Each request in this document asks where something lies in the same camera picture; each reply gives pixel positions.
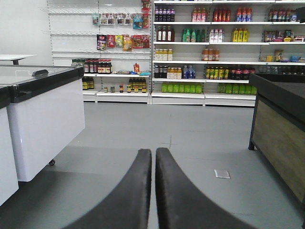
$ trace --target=plastic bottle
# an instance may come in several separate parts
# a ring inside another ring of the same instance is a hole
[[[213,42],[218,42],[218,29],[215,29]]]
[[[196,42],[196,30],[193,30],[193,31],[192,31],[192,34],[191,34],[191,42]]]
[[[192,11],[192,22],[197,22],[197,9],[194,8]]]
[[[248,30],[244,29],[243,31],[243,42],[248,42]]]
[[[211,42],[211,43],[214,42],[214,30],[213,30],[213,29],[210,31],[210,36],[209,36],[209,38],[210,38],[210,42]]]
[[[185,65],[184,68],[183,68],[183,78],[184,78],[184,79],[188,79],[188,69],[187,69],[187,65]]]
[[[191,41],[190,29],[187,29],[185,34],[185,42],[190,42],[190,41]]]
[[[202,11],[201,11],[201,22],[206,22],[205,8],[203,8]]]
[[[237,42],[243,42],[243,29],[242,28],[240,28],[238,30]]]

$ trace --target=hanging snack bag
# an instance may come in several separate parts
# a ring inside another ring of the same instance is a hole
[[[143,29],[149,28],[149,14],[148,13],[143,14],[142,20],[143,20]]]
[[[123,46],[123,36],[122,35],[115,35],[115,46],[116,47]]]
[[[127,13],[127,14],[126,14],[126,17],[125,17],[125,19],[124,19],[124,25],[125,25],[125,26],[130,26],[130,25],[132,25],[132,17],[131,17],[131,15],[130,15],[130,13]]]
[[[97,50],[106,50],[107,35],[97,35]]]
[[[130,35],[123,35],[123,51],[132,51],[132,38],[130,37]]]
[[[108,25],[108,19],[107,19],[105,13],[102,13],[100,22],[101,22],[101,25]]]
[[[100,25],[100,14],[93,13],[91,16],[92,16],[92,25]]]
[[[142,11],[149,12],[150,4],[149,0],[142,0]]]
[[[135,30],[141,30],[143,28],[142,14],[135,14],[133,17],[133,28]]]
[[[144,49],[150,48],[149,35],[142,36],[142,48]]]
[[[115,48],[115,35],[108,35],[107,36],[107,47],[108,48]]]

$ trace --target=yellow bottle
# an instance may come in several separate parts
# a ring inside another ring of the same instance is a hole
[[[236,28],[232,33],[232,41],[237,42],[238,41],[238,29]]]
[[[243,42],[248,42],[248,30],[244,29],[243,31]]]
[[[243,29],[242,29],[242,28],[240,28],[240,29],[238,30],[237,42],[243,42]]]

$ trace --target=white shelving unit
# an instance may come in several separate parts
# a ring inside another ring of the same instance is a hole
[[[261,62],[261,56],[274,55],[276,49],[284,50],[284,57],[292,55],[304,56],[305,42],[263,42],[264,31],[292,29],[296,35],[305,32],[304,23],[299,22],[270,22],[267,21],[270,9],[285,8],[295,9],[304,6],[305,0],[213,0],[213,1],[154,1],[155,6],[172,5],[175,8],[175,22],[154,22],[155,30],[161,25],[171,25],[175,29],[175,42],[156,42],[154,49],[173,49],[173,61],[156,61],[154,65],[168,65],[181,67],[185,64],[193,65],[196,70],[196,79],[163,79],[152,78],[152,104],[202,104],[202,105],[233,105],[254,106],[255,95],[245,94],[218,94],[218,83],[249,83],[248,80],[209,80],[205,79],[206,66],[252,68],[257,71],[273,66],[305,66],[303,62]],[[230,22],[212,22],[213,10],[216,7],[226,7],[231,10]],[[208,13],[207,22],[190,22],[191,13],[195,7],[205,7]],[[252,22],[235,22],[235,12],[238,7],[251,7],[253,9]],[[205,29],[206,42],[181,42],[182,29]],[[234,28],[247,28],[249,42],[230,42],[231,31]],[[211,29],[223,29],[224,42],[209,42],[208,36]],[[204,48],[220,50],[219,61],[201,61],[201,52]],[[161,93],[161,83],[203,83],[203,95]]]

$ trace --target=store shelf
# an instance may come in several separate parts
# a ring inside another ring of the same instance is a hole
[[[272,25],[272,22],[269,21],[229,21],[229,22],[211,22],[212,25]]]
[[[205,79],[165,79],[165,78],[153,78],[154,82],[188,82],[188,83],[204,83]]]
[[[305,62],[265,62],[266,65],[301,65],[305,66]]]
[[[275,0],[214,0],[213,4],[271,4]]]
[[[154,21],[155,25],[210,25],[211,22],[192,22],[192,21]]]
[[[255,95],[204,93],[205,105],[254,106]]]
[[[289,44],[289,45],[296,45],[296,44],[305,44],[305,42],[269,42],[270,45],[283,45],[283,44]]]
[[[153,42],[154,44],[209,45],[209,42]]]
[[[266,65],[266,62],[261,62],[261,61],[208,61],[208,64]]]
[[[153,61],[153,63],[207,64],[208,61]]]
[[[142,93],[139,91],[138,93],[131,92],[115,92],[115,93],[105,93],[98,92],[96,94],[97,102],[130,102],[130,103],[148,103],[149,101],[149,92]]]
[[[154,4],[171,4],[171,5],[195,5],[195,4],[212,4],[213,1],[154,1]]]
[[[206,83],[249,83],[248,80],[205,80]]]
[[[210,45],[269,45],[267,42],[210,42]]]

